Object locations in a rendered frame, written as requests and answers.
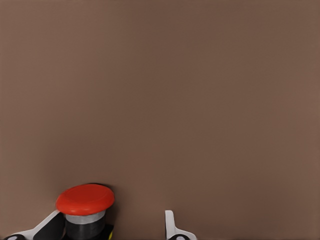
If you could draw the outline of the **red mushroom push-button switch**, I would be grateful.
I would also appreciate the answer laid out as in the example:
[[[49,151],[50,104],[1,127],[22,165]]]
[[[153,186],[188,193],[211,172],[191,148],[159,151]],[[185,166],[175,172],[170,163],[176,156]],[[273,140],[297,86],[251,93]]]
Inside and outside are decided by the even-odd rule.
[[[100,183],[63,191],[55,202],[56,209],[64,215],[62,240],[111,240],[114,226],[106,223],[106,212],[114,202],[114,192]]]

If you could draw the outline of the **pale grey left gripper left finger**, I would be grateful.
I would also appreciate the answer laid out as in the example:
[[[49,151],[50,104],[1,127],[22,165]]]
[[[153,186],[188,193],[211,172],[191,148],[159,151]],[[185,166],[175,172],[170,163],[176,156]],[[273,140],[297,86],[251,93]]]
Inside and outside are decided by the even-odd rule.
[[[64,230],[64,214],[55,210],[34,228],[16,232],[1,240],[62,240]]]

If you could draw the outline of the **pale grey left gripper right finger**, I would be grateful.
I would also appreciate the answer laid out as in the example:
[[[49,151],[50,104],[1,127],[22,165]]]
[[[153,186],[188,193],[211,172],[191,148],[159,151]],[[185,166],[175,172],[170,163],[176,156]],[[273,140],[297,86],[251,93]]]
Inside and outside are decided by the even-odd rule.
[[[165,210],[164,214],[166,240],[198,240],[195,234],[176,227],[175,217],[172,210]]]

